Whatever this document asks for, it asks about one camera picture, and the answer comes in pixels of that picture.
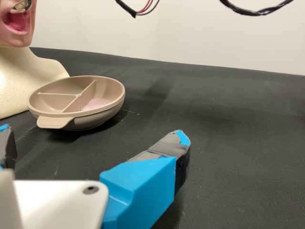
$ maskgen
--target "pink food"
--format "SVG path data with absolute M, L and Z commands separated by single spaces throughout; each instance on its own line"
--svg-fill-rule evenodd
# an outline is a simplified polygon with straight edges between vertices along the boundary
M 94 98 L 91 99 L 87 105 L 85 105 L 82 109 L 82 111 L 90 111 L 90 110 L 94 110 L 96 108 L 100 108 L 102 106 L 105 106 L 109 103 L 108 99 L 100 99 L 100 98 Z

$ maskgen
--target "beige bowl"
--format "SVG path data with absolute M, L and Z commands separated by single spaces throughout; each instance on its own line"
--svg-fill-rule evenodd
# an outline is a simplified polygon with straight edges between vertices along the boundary
M 125 88 L 117 80 L 74 76 L 37 89 L 28 99 L 28 108 L 40 128 L 83 130 L 115 116 L 124 99 Z

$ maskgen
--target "mannequin mouth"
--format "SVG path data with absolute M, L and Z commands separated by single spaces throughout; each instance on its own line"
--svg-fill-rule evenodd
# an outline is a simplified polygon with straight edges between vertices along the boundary
M 6 27 L 17 35 L 26 35 L 30 26 L 29 11 L 11 13 L 4 13 L 2 20 Z

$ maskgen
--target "table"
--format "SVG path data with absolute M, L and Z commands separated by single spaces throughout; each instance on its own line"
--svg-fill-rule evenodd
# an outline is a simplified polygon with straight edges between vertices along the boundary
M 10 123 L 17 179 L 92 179 L 168 132 L 191 139 L 189 177 L 154 229 L 304 228 L 305 78 L 222 67 L 32 48 L 71 76 L 126 87 L 122 110 L 85 132 Z

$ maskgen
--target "cable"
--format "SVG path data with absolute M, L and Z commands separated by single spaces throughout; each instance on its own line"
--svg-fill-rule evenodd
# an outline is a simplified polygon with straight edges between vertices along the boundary
M 136 18 L 137 15 L 139 16 L 143 16 L 143 15 L 147 15 L 151 12 L 153 12 L 157 5 L 159 4 L 160 0 L 157 0 L 157 3 L 154 5 L 154 7 L 149 10 L 149 8 L 151 7 L 152 3 L 154 0 L 148 0 L 146 5 L 144 6 L 143 9 L 141 9 L 140 11 L 135 11 L 134 9 L 132 9 L 131 7 L 129 7 L 126 3 L 124 3 L 122 0 L 115 0 L 116 3 L 118 3 L 124 10 L 126 10 L 133 18 Z
M 150 14 L 151 12 L 153 12 L 155 10 L 155 8 L 158 6 L 160 0 L 157 0 L 157 3 L 155 4 L 155 6 L 148 12 L 144 12 L 144 13 L 137 13 L 138 16 L 144 16 L 144 15 L 147 15 L 147 14 Z
M 143 7 L 143 9 L 141 9 L 140 11 L 138 11 L 138 13 L 142 13 L 145 12 L 148 8 L 150 8 L 150 6 L 152 5 L 153 0 L 148 0 L 146 5 Z
M 134 9 L 132 9 L 128 5 L 126 5 L 122 0 L 115 0 L 115 1 L 124 10 L 126 10 L 128 13 L 130 13 L 134 18 L 136 18 L 136 16 L 144 16 L 144 15 L 150 14 L 151 12 L 153 12 L 156 9 L 156 7 L 158 6 L 158 4 L 160 2 L 160 0 L 157 0 L 156 4 L 153 6 L 153 8 L 149 9 L 154 0 L 147 0 L 147 3 L 146 3 L 146 5 L 144 6 L 143 9 L 141 9 L 140 11 L 135 11 Z M 279 10 L 280 8 L 282 8 L 283 6 L 291 3 L 294 0 L 285 0 L 282 3 L 278 4 L 277 6 L 264 8 L 264 9 L 259 10 L 259 11 L 246 10 L 246 9 L 240 8 L 240 7 L 235 6 L 234 4 L 232 4 L 229 0 L 219 0 L 219 1 L 223 5 L 230 8 L 231 10 L 233 10 L 236 13 L 246 15 L 246 16 L 264 16 L 264 15 L 268 15 L 270 13 L 273 13 L 273 12 Z
M 289 4 L 290 2 L 292 2 L 293 0 L 285 0 L 282 3 L 280 3 L 277 6 L 273 6 L 273 7 L 268 7 L 259 11 L 253 11 L 253 10 L 245 10 L 242 9 L 240 7 L 235 6 L 234 4 L 232 4 L 231 2 L 229 2 L 228 0 L 219 0 L 223 5 L 225 5 L 226 7 L 230 8 L 231 10 L 233 10 L 236 13 L 242 14 L 242 15 L 246 15 L 246 16 L 264 16 L 264 15 L 268 15 L 270 13 L 273 13 L 277 10 L 279 10 L 280 8 L 282 8 L 283 6 Z

